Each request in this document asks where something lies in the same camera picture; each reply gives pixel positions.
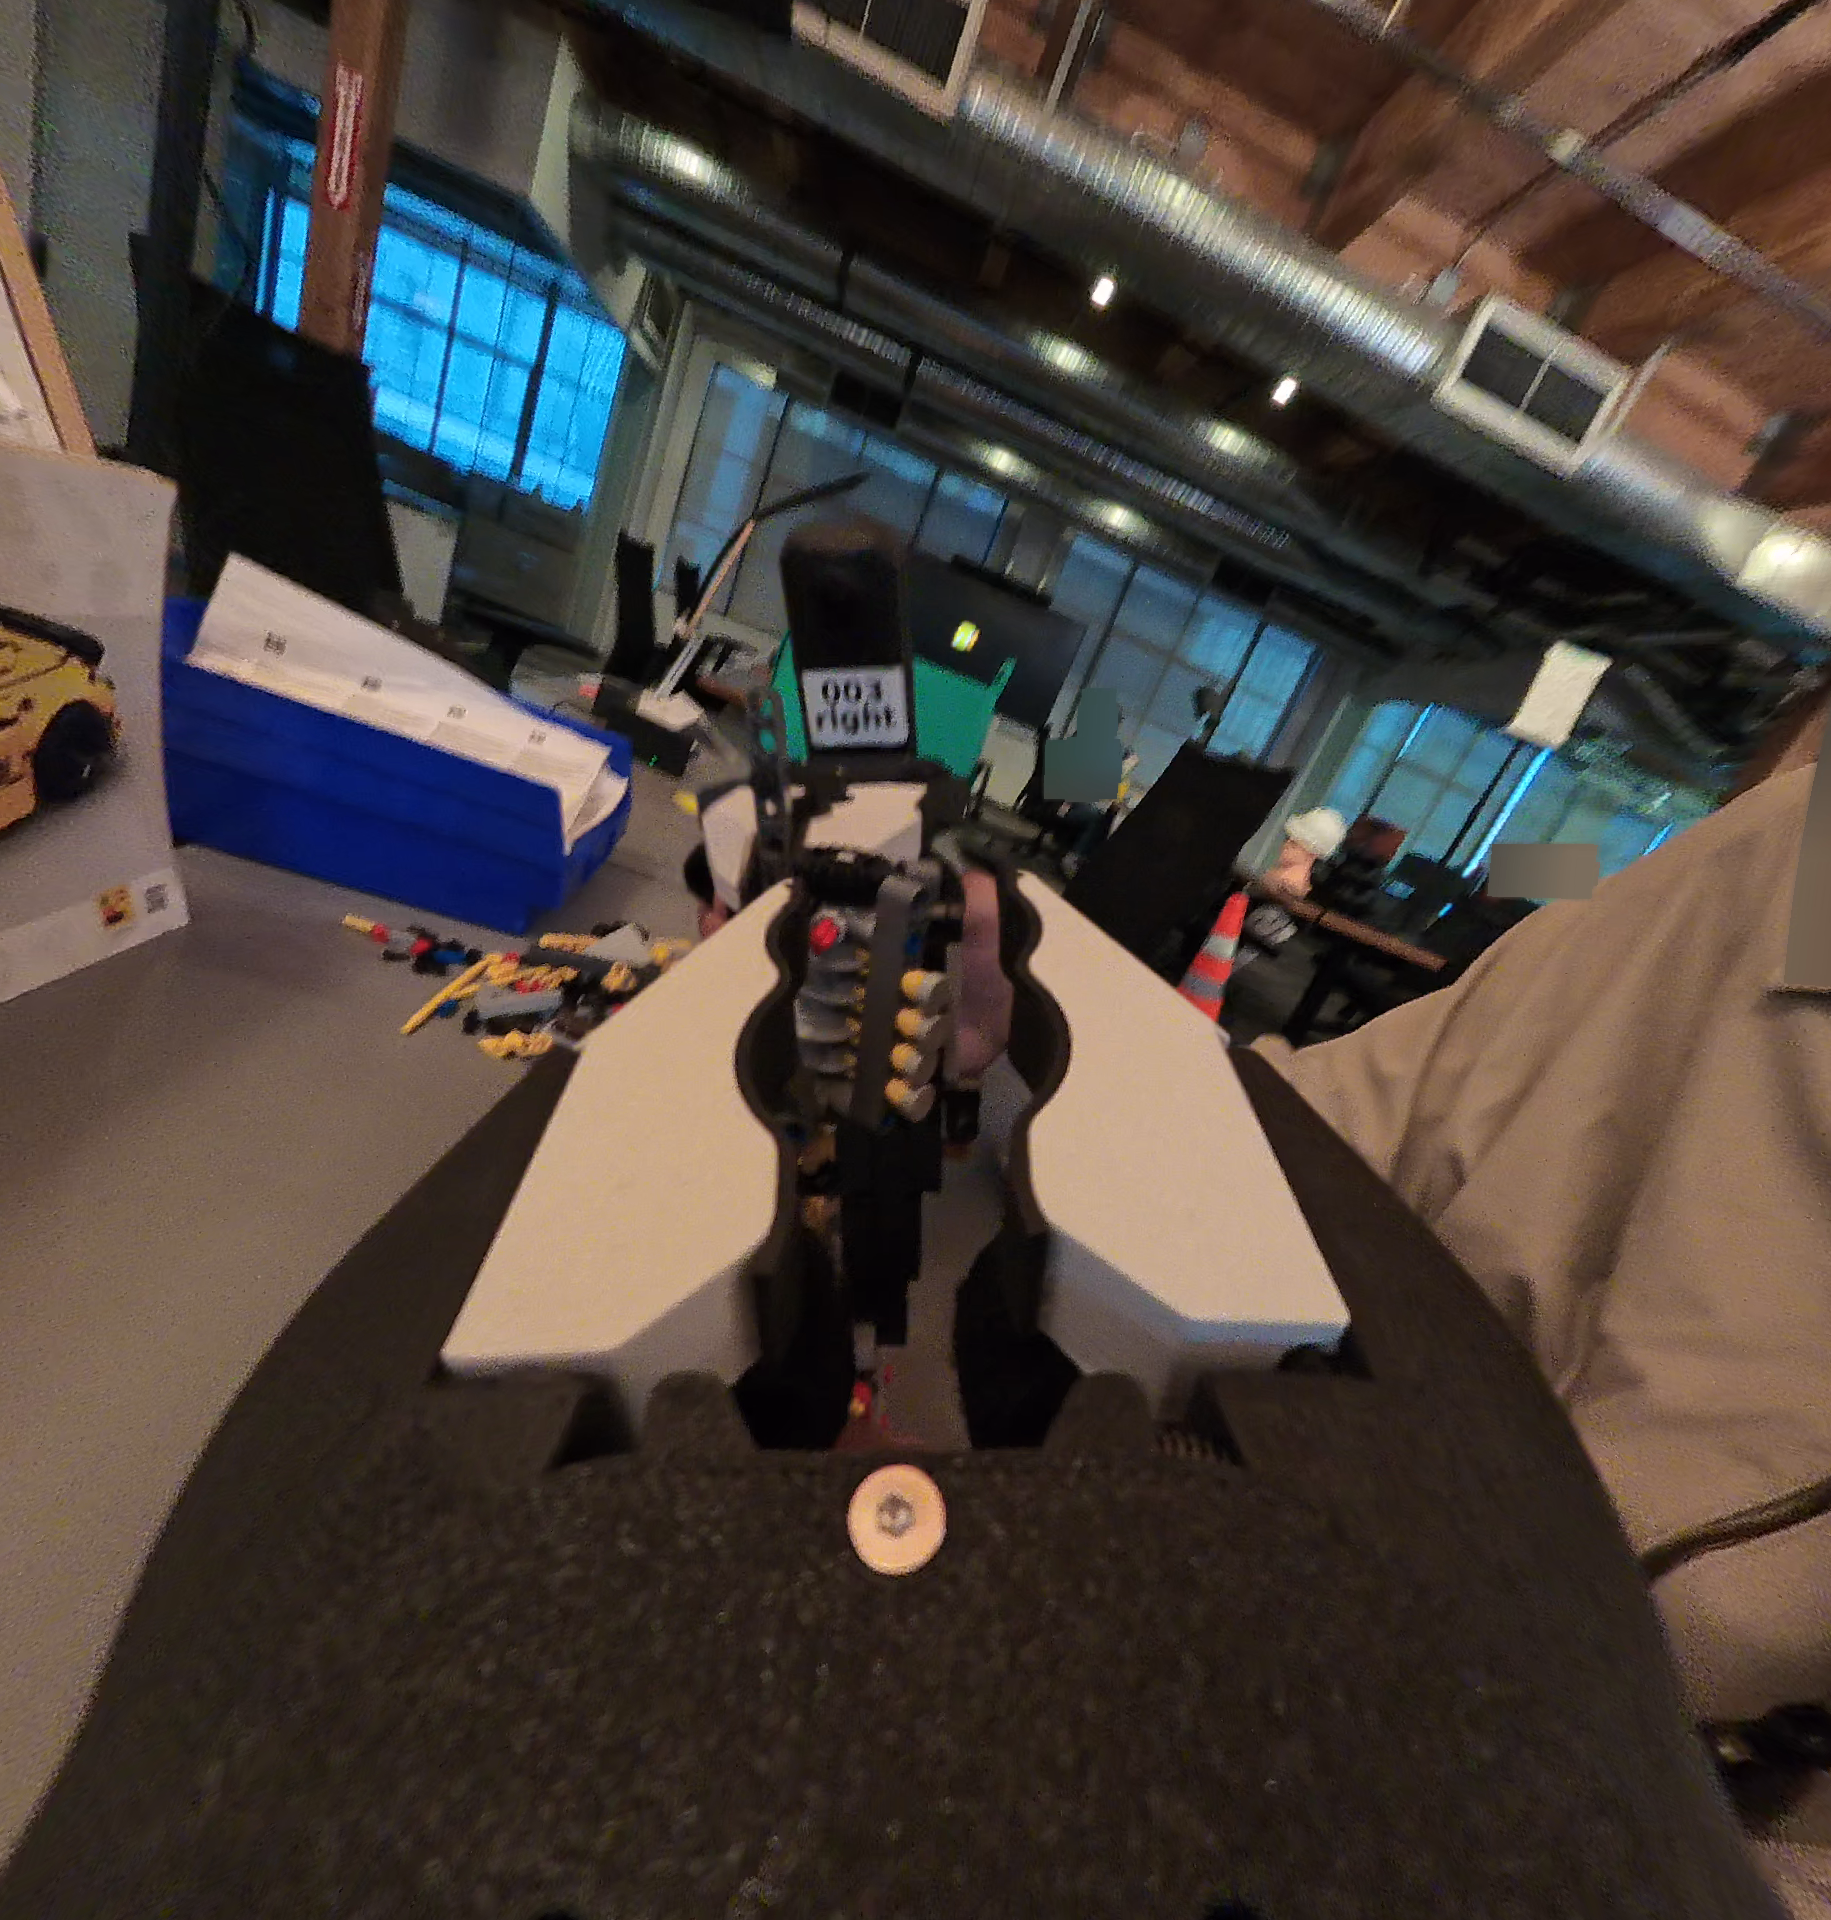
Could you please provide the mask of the white paper parts bags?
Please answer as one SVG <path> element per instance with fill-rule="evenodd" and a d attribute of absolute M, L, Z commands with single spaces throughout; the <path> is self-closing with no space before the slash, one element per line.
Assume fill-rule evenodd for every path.
<path fill-rule="evenodd" d="M 624 821 L 626 773 L 617 747 L 519 705 L 467 667 L 247 556 L 226 556 L 186 659 L 205 672 L 553 789 L 569 847 Z"/>

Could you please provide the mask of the yellow car instruction booklet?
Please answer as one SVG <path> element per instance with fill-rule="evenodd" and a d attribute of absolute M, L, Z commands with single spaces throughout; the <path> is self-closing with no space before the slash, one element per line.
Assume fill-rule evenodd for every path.
<path fill-rule="evenodd" d="M 168 547 L 168 478 L 0 439 L 0 1003 L 186 927 Z"/>

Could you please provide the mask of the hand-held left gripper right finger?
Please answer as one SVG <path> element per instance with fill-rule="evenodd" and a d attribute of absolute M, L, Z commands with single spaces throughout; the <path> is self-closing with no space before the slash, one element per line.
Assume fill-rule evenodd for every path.
<path fill-rule="evenodd" d="M 1181 1419 L 1205 1373 L 1333 1348 L 1352 1310 L 1275 1164 L 1232 1049 L 1171 978 L 1024 874 L 1027 987 L 1063 1055 L 1024 1120 L 1045 1222 L 1041 1328 L 1081 1373 Z"/>

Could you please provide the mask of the grey desk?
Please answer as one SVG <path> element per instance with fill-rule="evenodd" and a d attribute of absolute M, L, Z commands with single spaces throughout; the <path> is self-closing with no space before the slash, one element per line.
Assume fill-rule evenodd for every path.
<path fill-rule="evenodd" d="M 0 1864 L 139 1570 L 282 1324 L 515 1080 L 348 915 L 183 847 L 186 927 L 0 1003 Z"/>

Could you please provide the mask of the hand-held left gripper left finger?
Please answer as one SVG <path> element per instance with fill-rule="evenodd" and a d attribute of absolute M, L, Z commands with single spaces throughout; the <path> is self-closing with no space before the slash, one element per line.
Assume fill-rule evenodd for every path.
<path fill-rule="evenodd" d="M 637 1425 L 675 1373 L 749 1373 L 780 1140 L 744 1097 L 741 1043 L 786 978 L 769 957 L 786 907 L 787 886 L 769 886 L 587 1037 L 447 1333 L 451 1381 L 564 1369 Z"/>

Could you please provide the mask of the large paned window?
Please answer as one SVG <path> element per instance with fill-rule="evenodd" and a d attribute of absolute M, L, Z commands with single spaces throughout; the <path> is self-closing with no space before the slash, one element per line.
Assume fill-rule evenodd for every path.
<path fill-rule="evenodd" d="M 392 439 L 556 510 L 593 504 L 626 333 L 556 260 L 392 188 L 365 366 Z"/>

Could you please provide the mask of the white air vent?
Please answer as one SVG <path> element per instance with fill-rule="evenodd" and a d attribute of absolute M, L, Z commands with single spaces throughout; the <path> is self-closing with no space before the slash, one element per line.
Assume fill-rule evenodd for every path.
<path fill-rule="evenodd" d="M 1627 388 L 1627 366 L 1487 292 L 1470 301 L 1434 400 L 1495 443 L 1574 472 L 1621 417 Z"/>

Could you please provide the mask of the blue storage bin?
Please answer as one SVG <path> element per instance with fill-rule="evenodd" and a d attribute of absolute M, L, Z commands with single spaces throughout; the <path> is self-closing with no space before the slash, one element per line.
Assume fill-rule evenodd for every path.
<path fill-rule="evenodd" d="M 556 915 L 624 845 L 617 801 L 569 847 L 556 798 L 515 773 L 193 667 L 205 601 L 162 606 L 162 784 L 178 845 L 225 847 L 505 935 Z"/>

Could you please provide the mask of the silver air duct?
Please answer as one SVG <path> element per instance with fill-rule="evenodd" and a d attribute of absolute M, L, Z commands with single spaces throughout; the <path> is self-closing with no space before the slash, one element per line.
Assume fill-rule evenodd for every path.
<path fill-rule="evenodd" d="M 890 107 L 857 73 L 800 73 L 792 94 L 749 107 L 765 124 L 774 111 L 792 111 L 803 131 L 837 137 L 845 165 L 886 164 L 907 188 L 932 188 L 1078 266 L 1108 266 L 1171 324 L 1240 360 L 1275 360 L 1307 394 L 1549 515 L 1561 536 L 1684 593 L 1710 593 L 1713 610 L 1831 641 L 1831 536 L 1725 496 L 1637 439 L 1625 423 L 1637 379 L 1581 466 L 1549 472 L 1434 400 L 1470 308 L 1442 316 L 1397 298 L 1283 221 L 1205 191 L 1014 85 L 977 76 L 937 121 Z"/>

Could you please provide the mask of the wooden post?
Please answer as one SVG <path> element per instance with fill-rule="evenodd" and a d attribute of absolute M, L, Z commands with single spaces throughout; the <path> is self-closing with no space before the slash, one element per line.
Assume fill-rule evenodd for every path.
<path fill-rule="evenodd" d="M 348 360 L 365 356 L 371 324 L 403 26 L 403 0 L 327 6 L 301 333 Z"/>

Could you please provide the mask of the hanging white sheet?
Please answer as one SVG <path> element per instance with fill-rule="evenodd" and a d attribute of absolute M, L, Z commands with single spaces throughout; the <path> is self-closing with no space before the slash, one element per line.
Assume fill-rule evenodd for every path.
<path fill-rule="evenodd" d="M 1540 664 L 1521 701 L 1504 723 L 1504 732 L 1528 745 L 1528 747 L 1542 747 L 1542 755 L 1561 747 L 1574 736 L 1579 719 L 1587 711 L 1610 667 L 1613 667 L 1613 659 L 1604 659 L 1594 646 L 1549 641 L 1542 664 Z"/>

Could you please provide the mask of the pile of toy brick pieces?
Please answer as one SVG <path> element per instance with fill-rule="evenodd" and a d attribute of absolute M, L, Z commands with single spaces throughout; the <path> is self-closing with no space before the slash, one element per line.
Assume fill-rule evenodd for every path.
<path fill-rule="evenodd" d="M 617 1011 L 656 987 L 695 938 L 649 935 L 634 920 L 579 930 L 542 930 L 524 946 L 476 946 L 435 927 L 402 927 L 342 915 L 387 967 L 432 987 L 403 1014 L 402 1037 L 451 1028 L 489 1059 L 542 1059 L 583 1049 Z"/>

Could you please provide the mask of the orange traffic cone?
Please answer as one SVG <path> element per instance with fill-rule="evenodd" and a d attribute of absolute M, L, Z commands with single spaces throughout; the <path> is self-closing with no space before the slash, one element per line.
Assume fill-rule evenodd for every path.
<path fill-rule="evenodd" d="M 1195 952 L 1189 968 L 1181 977 L 1181 997 L 1205 1019 L 1226 1014 L 1226 997 L 1231 997 L 1231 978 L 1232 978 L 1246 920 L 1250 920 L 1250 891 L 1231 891 L 1231 897 L 1221 902 L 1205 946 Z"/>

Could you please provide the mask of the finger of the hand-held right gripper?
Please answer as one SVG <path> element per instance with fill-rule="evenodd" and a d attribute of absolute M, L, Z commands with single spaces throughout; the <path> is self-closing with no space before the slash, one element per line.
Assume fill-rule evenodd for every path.
<path fill-rule="evenodd" d="M 821 861 L 886 861 L 907 870 L 925 854 L 925 784 L 800 789 L 800 870 Z"/>
<path fill-rule="evenodd" d="M 697 798 L 705 861 L 713 902 L 744 907 L 761 865 L 761 801 L 755 789 L 713 789 Z"/>

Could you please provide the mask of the black toy brick engine assembly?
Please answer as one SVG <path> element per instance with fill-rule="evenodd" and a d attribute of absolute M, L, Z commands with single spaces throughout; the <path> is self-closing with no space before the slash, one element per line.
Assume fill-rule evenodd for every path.
<path fill-rule="evenodd" d="M 863 1406 L 877 1333 L 907 1333 L 940 1193 L 962 870 L 937 845 L 907 870 L 800 870 L 800 845 L 761 845 L 755 886 L 787 886 L 769 930 L 786 978 L 741 1043 L 780 1140 L 780 1222 L 749 1264 L 761 1358 L 734 1398 L 761 1445 L 825 1449 Z"/>

